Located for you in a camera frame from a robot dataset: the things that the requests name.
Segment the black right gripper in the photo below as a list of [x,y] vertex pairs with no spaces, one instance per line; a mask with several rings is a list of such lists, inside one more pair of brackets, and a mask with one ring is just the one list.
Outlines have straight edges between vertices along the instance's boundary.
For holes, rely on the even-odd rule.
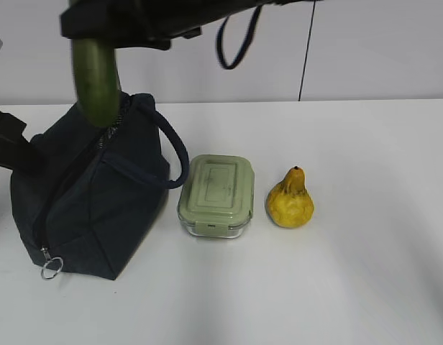
[[201,27],[264,5],[290,1],[77,1],[60,15],[61,35],[95,39],[115,48],[169,50],[171,40],[192,38]]

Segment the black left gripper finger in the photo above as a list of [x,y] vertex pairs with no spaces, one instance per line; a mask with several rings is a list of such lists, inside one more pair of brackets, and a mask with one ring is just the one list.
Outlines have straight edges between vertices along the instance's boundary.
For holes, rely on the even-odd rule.
[[41,152],[23,136],[27,124],[0,110],[0,167],[25,175],[39,175],[47,167]]

